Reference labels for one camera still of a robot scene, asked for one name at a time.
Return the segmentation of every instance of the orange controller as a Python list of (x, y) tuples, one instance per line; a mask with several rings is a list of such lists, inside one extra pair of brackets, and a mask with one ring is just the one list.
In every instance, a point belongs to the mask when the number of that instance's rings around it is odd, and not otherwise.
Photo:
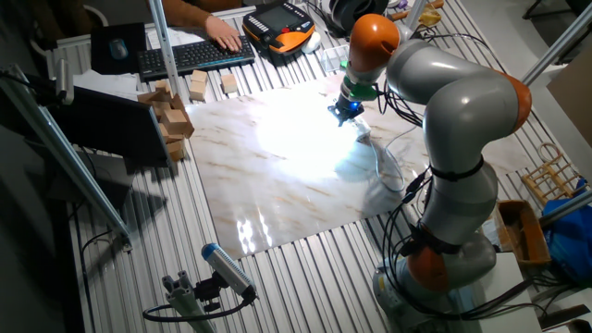
[(315, 31), (304, 11), (288, 3), (260, 6), (242, 20), (242, 28), (254, 44), (280, 55), (300, 50)]

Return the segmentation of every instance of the keyboard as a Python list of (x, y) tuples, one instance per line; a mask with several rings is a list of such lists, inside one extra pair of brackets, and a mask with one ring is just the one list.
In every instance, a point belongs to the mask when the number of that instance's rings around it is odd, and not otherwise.
[[(253, 49), (245, 36), (240, 37), (242, 48), (233, 53), (221, 48), (215, 41), (203, 41), (173, 46), (173, 56), (179, 75), (191, 74), (194, 69), (208, 70), (252, 63), (255, 59)], [(160, 49), (140, 51), (140, 78), (143, 81), (167, 77), (167, 68)]]

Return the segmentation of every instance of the computer monitor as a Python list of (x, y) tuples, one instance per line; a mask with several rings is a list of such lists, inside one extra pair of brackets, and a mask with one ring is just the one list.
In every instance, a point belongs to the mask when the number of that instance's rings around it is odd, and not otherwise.
[[(56, 93), (52, 80), (27, 75), (29, 82)], [(71, 143), (118, 154), (142, 167), (172, 165), (150, 105), (74, 87), (71, 105), (48, 106)]]

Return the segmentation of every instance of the mouse pad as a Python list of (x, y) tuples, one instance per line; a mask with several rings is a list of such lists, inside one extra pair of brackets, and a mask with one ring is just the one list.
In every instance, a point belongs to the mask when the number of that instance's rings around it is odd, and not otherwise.
[[(116, 60), (111, 56), (109, 43), (123, 40), (128, 56)], [(138, 52), (146, 50), (146, 34), (143, 23), (131, 23), (93, 30), (91, 33), (91, 67), (100, 74), (124, 74), (138, 72)]]

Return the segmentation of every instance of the white marble surface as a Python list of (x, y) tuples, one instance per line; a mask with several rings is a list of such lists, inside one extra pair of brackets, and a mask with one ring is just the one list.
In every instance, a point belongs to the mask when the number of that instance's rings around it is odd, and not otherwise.
[[(200, 172), (220, 245), (232, 258), (296, 241), (361, 217), (384, 213), (400, 195), (376, 176), (368, 142), (338, 128), (327, 106), (341, 76), (188, 108), (195, 132), (189, 148)], [(364, 103), (364, 120), (379, 154), (411, 124), (392, 110)], [(423, 107), (413, 105), (423, 113)], [(421, 129), (390, 145), (407, 182), (428, 158)], [(498, 175), (530, 165), (513, 137), (490, 143), (484, 157)], [(383, 179), (401, 186), (387, 158)]]

